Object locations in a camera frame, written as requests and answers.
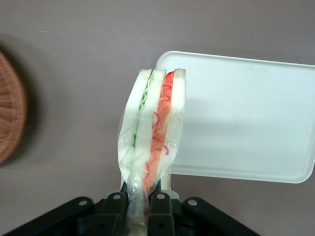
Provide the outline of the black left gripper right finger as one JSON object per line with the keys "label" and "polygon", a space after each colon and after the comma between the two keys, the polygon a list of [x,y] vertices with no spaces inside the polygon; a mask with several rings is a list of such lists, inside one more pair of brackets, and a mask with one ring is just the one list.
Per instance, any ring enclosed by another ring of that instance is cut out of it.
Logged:
{"label": "black left gripper right finger", "polygon": [[151,196],[149,236],[255,236],[256,232],[198,197],[182,203],[160,192]]}

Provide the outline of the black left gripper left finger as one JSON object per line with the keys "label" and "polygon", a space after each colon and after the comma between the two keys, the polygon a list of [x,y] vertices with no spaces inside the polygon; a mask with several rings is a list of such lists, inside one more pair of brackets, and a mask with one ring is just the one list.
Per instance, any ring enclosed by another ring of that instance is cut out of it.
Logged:
{"label": "black left gripper left finger", "polygon": [[98,203],[77,197],[7,232],[6,236],[121,236],[127,196],[114,192]]}

